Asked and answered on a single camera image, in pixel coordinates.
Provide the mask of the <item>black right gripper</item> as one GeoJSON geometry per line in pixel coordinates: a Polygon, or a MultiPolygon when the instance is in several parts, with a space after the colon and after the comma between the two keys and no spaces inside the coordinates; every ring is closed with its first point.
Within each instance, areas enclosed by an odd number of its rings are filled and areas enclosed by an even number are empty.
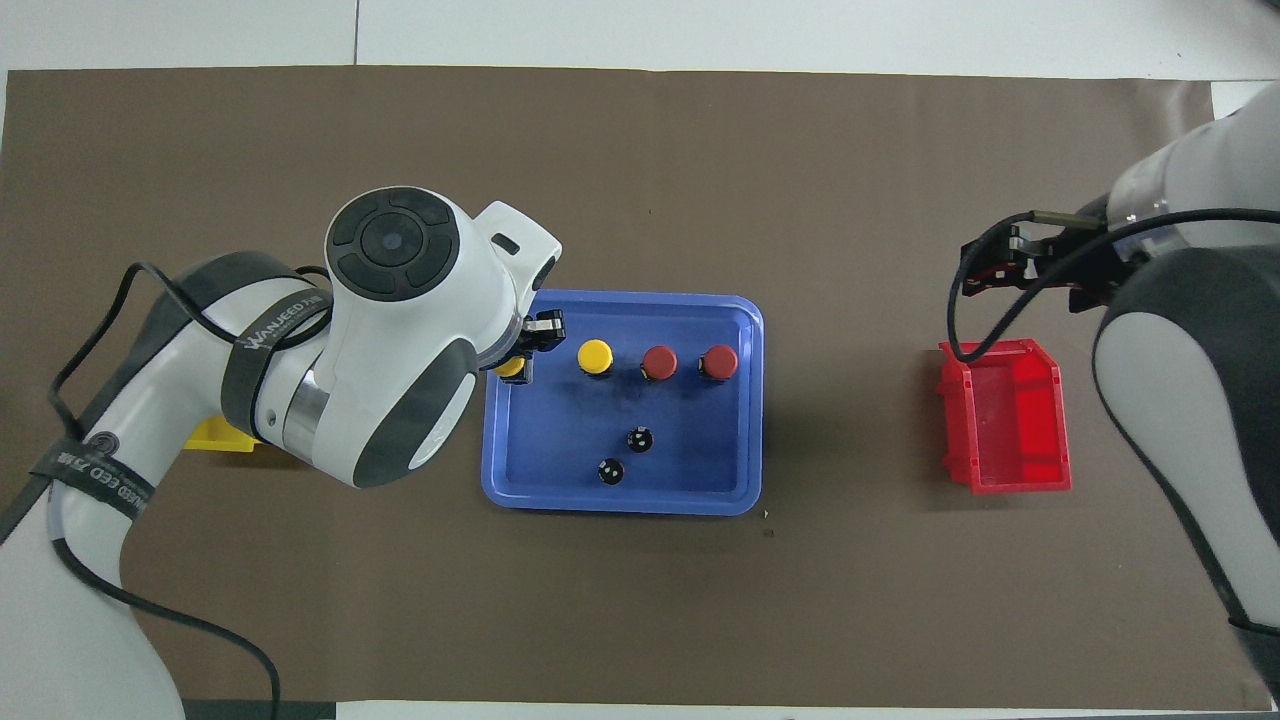
{"type": "Polygon", "coordinates": [[[1010,263],[972,266],[963,279],[963,296],[973,297],[988,290],[1029,290],[1056,266],[1062,270],[1050,287],[1068,287],[1068,311],[1087,313],[1101,306],[1098,291],[1115,291],[1125,284],[1135,268],[1120,259],[1112,245],[1096,243],[1102,229],[1055,227],[1053,233],[1036,238],[1028,222],[1007,232],[1010,263]]]}

